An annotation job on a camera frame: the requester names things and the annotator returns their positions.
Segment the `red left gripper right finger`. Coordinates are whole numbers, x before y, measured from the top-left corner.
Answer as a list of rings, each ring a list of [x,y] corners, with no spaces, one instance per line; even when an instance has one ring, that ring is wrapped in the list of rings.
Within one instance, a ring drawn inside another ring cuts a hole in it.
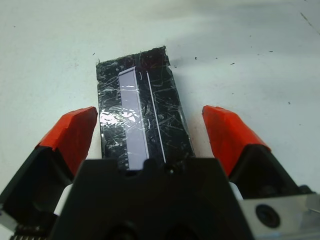
[[[311,194],[297,185],[265,142],[234,112],[206,105],[202,117],[212,153],[244,199]]]

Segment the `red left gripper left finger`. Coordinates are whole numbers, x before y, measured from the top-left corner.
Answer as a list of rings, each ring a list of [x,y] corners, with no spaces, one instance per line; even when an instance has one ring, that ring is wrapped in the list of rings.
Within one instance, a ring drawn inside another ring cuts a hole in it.
[[[64,114],[45,134],[0,195],[0,219],[35,221],[54,213],[88,155],[98,112]]]

